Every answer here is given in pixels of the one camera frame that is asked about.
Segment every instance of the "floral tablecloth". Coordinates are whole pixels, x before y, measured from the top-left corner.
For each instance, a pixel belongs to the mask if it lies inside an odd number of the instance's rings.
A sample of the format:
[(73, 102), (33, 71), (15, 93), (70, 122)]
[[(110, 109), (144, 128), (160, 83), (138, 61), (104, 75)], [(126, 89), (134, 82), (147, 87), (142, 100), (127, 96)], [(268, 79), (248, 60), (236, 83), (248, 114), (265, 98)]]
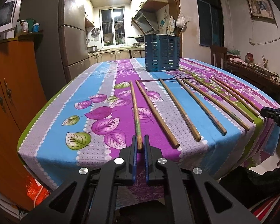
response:
[[(256, 166), (273, 155), (280, 128), (273, 120), (255, 117), (240, 102), (210, 80), (215, 76), (237, 89), (258, 108), (278, 108), (265, 93), (226, 71), (192, 59), (180, 59), (179, 71), (147, 72), (145, 58), (97, 63), (63, 88), (32, 120), (18, 143), (18, 153), (27, 167), (48, 187), (56, 189), (80, 167), (94, 169), (118, 157), (121, 148), (129, 146), (135, 134), (130, 80), (142, 83), (154, 106), (180, 143), (173, 149), (158, 125), (138, 87), (134, 84), (142, 136), (161, 149), (164, 157), (181, 167), (200, 167), (215, 179), (239, 165)], [(202, 139), (196, 142), (184, 119), (159, 81), (184, 73), (204, 81), (254, 118), (248, 121), (235, 108), (213, 92), (196, 84), (224, 104), (249, 127), (245, 131), (228, 114), (193, 90), (226, 128), (223, 136), (205, 112), (175, 80), (165, 81), (181, 103)], [(133, 187), (119, 187), (117, 208), (163, 196), (161, 187), (145, 183), (143, 156), (138, 154), (137, 178)]]

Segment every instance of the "chair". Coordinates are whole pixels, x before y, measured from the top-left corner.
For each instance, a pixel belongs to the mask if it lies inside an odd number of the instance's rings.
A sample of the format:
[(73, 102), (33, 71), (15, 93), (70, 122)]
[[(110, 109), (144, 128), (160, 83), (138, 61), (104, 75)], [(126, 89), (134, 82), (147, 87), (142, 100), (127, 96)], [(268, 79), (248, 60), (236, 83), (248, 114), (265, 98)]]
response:
[(221, 68), (221, 63), (223, 59), (223, 69), (225, 67), (226, 55), (227, 55), (227, 48), (220, 47), (217, 45), (211, 45), (211, 65), (214, 66), (214, 55), (216, 61), (216, 67)]

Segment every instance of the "framed picture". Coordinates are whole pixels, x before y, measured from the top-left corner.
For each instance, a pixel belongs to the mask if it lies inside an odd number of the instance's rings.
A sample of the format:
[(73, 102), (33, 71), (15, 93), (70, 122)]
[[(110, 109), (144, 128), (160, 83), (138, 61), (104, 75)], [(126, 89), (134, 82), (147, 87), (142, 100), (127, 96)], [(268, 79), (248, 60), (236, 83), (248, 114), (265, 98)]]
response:
[(277, 24), (270, 0), (247, 0), (252, 20)]

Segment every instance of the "dining table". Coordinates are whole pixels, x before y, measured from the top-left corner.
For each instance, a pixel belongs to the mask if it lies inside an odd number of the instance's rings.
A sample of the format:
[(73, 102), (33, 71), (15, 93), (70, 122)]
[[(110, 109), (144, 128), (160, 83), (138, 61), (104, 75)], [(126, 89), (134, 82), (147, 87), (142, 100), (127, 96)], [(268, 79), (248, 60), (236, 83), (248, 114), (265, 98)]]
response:
[[(197, 88), (224, 105), (248, 126), (248, 130), (199, 90), (189, 87), (226, 129), (227, 133), (223, 135), (176, 80), (193, 77)], [(257, 166), (274, 155), (280, 128), (272, 119), (252, 114), (238, 99), (220, 87), (214, 78), (235, 89), (258, 110), (262, 107), (279, 108), (272, 98), (248, 82), (198, 60), (180, 58), (179, 70), (158, 72), (145, 70), (145, 58), (106, 61), (86, 69), (40, 110), (19, 139), (18, 155), (26, 169), (50, 191), (58, 188), (81, 167), (93, 170), (117, 158), (120, 149), (130, 146), (136, 134), (132, 82), (141, 135), (144, 137), (148, 134), (150, 145), (161, 149), (163, 157), (185, 169), (199, 167), (216, 180), (240, 165)], [(199, 141), (194, 138), (159, 79), (164, 80), (187, 113), (201, 135)], [(172, 147), (136, 81), (175, 136), (179, 143), (177, 149)], [(223, 93), (253, 122), (209, 88)], [(146, 184), (144, 166), (143, 153), (139, 152), (135, 184), (131, 187), (119, 186), (117, 209), (164, 196), (163, 187)]]

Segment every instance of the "blue utensil holder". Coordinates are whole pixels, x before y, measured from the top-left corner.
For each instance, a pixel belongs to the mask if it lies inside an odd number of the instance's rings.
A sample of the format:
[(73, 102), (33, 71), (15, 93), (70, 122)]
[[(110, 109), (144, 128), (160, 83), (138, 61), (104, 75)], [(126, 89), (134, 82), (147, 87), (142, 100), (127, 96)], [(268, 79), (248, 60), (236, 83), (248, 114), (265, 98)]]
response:
[(144, 35), (145, 70), (179, 70), (180, 37), (174, 35)]

